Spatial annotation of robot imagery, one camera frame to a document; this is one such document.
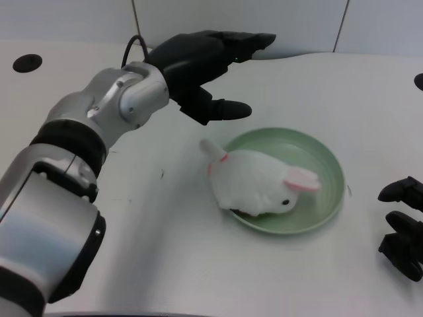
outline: green plate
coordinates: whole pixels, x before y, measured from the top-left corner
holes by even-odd
[[[251,217],[233,212],[234,217],[247,226],[276,234],[301,233],[323,225],[342,207],[345,180],[338,160],[321,142],[302,132],[259,129],[239,136],[225,149],[255,150],[290,165],[308,168],[319,175],[322,184],[317,193],[300,194],[297,205],[288,213]]]

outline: white table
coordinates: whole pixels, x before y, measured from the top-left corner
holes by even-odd
[[[97,71],[119,66],[124,47],[0,45],[4,172],[48,110]],[[44,58],[41,68],[14,73],[14,59],[32,52]],[[81,289],[47,311],[420,316],[423,282],[403,277],[377,251],[393,232],[388,212],[423,219],[402,203],[377,201],[395,180],[423,180],[423,91],[413,83],[419,73],[423,58],[320,53],[250,61],[205,88],[250,104],[251,117],[203,127],[171,102],[113,147],[95,203],[106,217],[106,237]],[[321,229],[269,236],[215,206],[198,141],[208,136],[224,144],[260,127],[298,129],[338,157],[352,195]]]

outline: plush bunny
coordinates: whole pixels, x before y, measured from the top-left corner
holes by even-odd
[[[286,213],[297,203],[300,192],[321,188],[314,172],[290,166],[261,152],[236,150],[226,153],[210,140],[200,148],[212,161],[207,174],[219,206],[252,216]]]

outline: bunny ear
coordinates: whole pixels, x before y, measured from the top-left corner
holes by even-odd
[[[289,168],[284,183],[291,189],[302,192],[315,192],[322,187],[316,173],[296,166]]]

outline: plate rim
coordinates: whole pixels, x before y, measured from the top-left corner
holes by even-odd
[[[296,129],[290,129],[290,128],[286,128],[286,127],[263,127],[260,129],[254,129],[251,131],[248,131],[246,133],[242,133],[240,135],[238,135],[237,137],[235,137],[234,139],[230,140],[230,142],[228,142],[228,144],[226,144],[226,146],[224,146],[224,149],[226,149],[228,146],[230,146],[230,144],[232,142],[234,142],[236,139],[246,135],[246,134],[250,134],[250,133],[254,133],[257,131],[263,131],[263,130],[285,130],[285,131],[293,131],[299,134],[302,134],[314,141],[316,141],[317,143],[320,143],[327,151],[329,151],[329,153],[331,155],[333,155],[333,157],[335,158],[335,161],[337,163],[337,165],[339,166],[339,169],[341,171],[341,176],[342,176],[342,180],[343,180],[343,187],[342,187],[342,195],[341,198],[339,200],[339,202],[336,204],[335,208],[332,210],[332,212],[328,215],[328,217],[326,217],[325,219],[323,219],[322,221],[314,224],[313,226],[307,227],[305,229],[299,229],[299,230],[293,230],[293,231],[278,231],[278,230],[272,230],[272,229],[266,229],[266,228],[262,228],[260,226],[254,225],[248,221],[246,221],[245,219],[243,219],[242,217],[238,216],[236,213],[234,213],[233,211],[230,211],[232,213],[232,216],[234,216],[234,218],[236,218],[236,220],[240,221],[241,223],[243,223],[244,225],[253,228],[255,230],[261,231],[261,232],[266,232],[266,233],[271,233],[271,234],[299,234],[299,233],[304,233],[307,231],[311,231],[314,230],[320,226],[323,226],[325,223],[327,223],[328,221],[330,221],[336,214],[339,213],[339,211],[342,209],[342,206],[344,205],[344,198],[345,198],[345,188],[346,188],[346,180],[345,180],[345,173],[344,170],[342,168],[342,165],[339,163],[338,157],[320,140],[316,139],[315,137],[312,137],[311,135],[308,135],[304,132],[301,132],[299,130]]]

